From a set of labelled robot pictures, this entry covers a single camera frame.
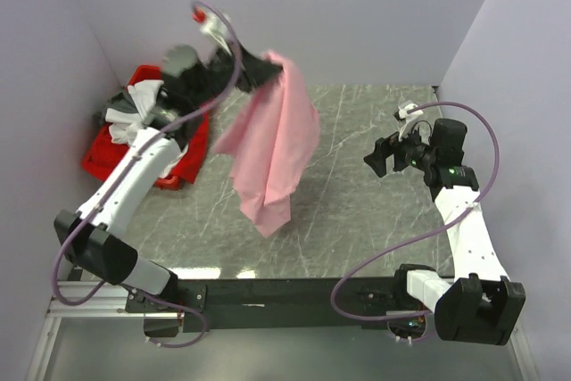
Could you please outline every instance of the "white cloth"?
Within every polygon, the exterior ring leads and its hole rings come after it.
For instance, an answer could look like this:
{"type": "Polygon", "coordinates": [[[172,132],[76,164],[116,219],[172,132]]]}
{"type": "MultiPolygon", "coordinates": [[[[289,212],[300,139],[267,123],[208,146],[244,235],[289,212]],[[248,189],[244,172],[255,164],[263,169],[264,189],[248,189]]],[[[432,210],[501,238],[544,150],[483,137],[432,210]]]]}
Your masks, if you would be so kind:
{"type": "MultiPolygon", "coordinates": [[[[111,123],[109,134],[111,134],[113,143],[117,145],[133,145],[138,130],[142,128],[141,123],[143,119],[154,107],[161,85],[161,80],[148,79],[127,87],[128,93],[137,108],[137,113],[124,113],[115,109],[107,109],[105,120],[111,123]]],[[[188,145],[186,145],[180,156],[162,171],[161,178],[166,178],[170,174],[170,171],[185,156],[187,150],[188,145]]]]}

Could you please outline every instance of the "red cap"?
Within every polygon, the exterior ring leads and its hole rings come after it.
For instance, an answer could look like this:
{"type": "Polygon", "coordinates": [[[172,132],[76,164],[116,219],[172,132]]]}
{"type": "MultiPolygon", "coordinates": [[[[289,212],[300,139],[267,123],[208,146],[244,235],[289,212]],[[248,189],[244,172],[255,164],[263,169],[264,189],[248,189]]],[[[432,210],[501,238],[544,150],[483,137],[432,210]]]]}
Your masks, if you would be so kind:
{"type": "Polygon", "coordinates": [[[193,12],[193,20],[203,23],[206,20],[206,13],[202,9],[195,9],[193,12]]]}

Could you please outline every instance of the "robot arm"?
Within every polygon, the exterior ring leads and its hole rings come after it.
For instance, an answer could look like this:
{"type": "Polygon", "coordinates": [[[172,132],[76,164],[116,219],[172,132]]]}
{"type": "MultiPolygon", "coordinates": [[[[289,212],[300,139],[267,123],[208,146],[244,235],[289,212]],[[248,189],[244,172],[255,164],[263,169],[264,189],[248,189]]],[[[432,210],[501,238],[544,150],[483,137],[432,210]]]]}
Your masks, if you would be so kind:
{"type": "Polygon", "coordinates": [[[402,266],[396,273],[402,295],[421,301],[434,313],[438,335],[444,340],[505,344],[525,302],[525,290],[509,280],[488,234],[479,203],[476,175],[462,165],[462,146],[468,132],[456,120],[439,119],[429,144],[422,142],[415,129],[422,111],[407,102],[395,113],[404,123],[401,130],[376,141],[375,151],[365,162],[381,178],[386,160],[394,157],[394,170],[412,166],[425,173],[433,201],[444,224],[472,210],[447,230],[454,260],[454,283],[443,280],[428,267],[402,266]]]}
{"type": "MultiPolygon", "coordinates": [[[[207,34],[219,28],[216,22],[213,23],[216,16],[210,14],[208,17],[208,20],[201,21],[207,34]]],[[[161,67],[163,84],[158,91],[156,105],[144,119],[144,128],[137,133],[134,144],[88,201],[74,213],[61,211],[54,221],[56,233],[63,244],[87,213],[96,209],[96,215],[72,242],[66,258],[111,285],[131,286],[167,302],[179,302],[176,274],[141,257],[120,238],[143,197],[163,169],[181,154],[202,123],[202,118],[171,129],[141,155],[138,149],[156,138],[165,126],[198,110],[217,96],[232,74],[234,57],[228,53],[228,46],[216,38],[214,40],[220,47],[206,64],[199,60],[191,46],[177,46],[167,53],[161,67]],[[134,166],[125,176],[128,164],[134,159],[134,166]],[[102,195],[123,176],[108,203],[100,206],[102,195]]],[[[240,49],[243,62],[236,86],[242,91],[252,92],[281,72],[281,65],[263,61],[242,46],[240,49]]]]}

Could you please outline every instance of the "cable clip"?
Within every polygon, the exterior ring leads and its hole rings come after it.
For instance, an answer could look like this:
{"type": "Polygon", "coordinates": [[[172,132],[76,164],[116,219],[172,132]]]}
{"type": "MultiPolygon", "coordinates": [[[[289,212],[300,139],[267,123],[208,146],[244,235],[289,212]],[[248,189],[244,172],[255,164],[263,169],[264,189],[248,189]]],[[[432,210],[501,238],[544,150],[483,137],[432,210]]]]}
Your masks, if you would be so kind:
{"type": "Polygon", "coordinates": [[[399,106],[399,110],[394,114],[394,118],[396,118],[399,122],[404,121],[404,125],[401,127],[399,131],[399,142],[402,141],[414,128],[417,122],[420,121],[420,118],[424,113],[422,111],[415,111],[413,113],[409,113],[412,109],[417,108],[418,106],[411,101],[404,102],[399,106]]]}
{"type": "Polygon", "coordinates": [[[465,205],[459,205],[456,207],[457,209],[472,209],[472,210],[480,210],[481,209],[481,205],[479,202],[476,201],[472,201],[472,202],[468,202],[466,201],[465,205]]]}

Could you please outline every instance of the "red bin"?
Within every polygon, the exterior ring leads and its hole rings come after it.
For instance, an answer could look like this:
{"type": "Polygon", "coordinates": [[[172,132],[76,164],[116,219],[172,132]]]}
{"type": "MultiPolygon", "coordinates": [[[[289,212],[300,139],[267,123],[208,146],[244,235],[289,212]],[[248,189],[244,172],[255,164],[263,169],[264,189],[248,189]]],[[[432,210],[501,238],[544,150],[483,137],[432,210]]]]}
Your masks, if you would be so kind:
{"type": "MultiPolygon", "coordinates": [[[[160,78],[161,70],[158,67],[142,65],[135,70],[135,74],[128,84],[134,85],[141,80],[160,78]]],[[[183,181],[194,183],[206,157],[208,123],[208,113],[205,113],[203,123],[190,140],[185,156],[182,157],[166,178],[159,178],[154,182],[156,187],[176,191],[180,189],[183,181]]],[[[106,180],[109,177],[128,151],[127,145],[112,143],[109,125],[105,124],[101,128],[94,143],[91,144],[89,151],[87,151],[87,155],[81,162],[81,166],[85,171],[100,180],[106,180]]]]}

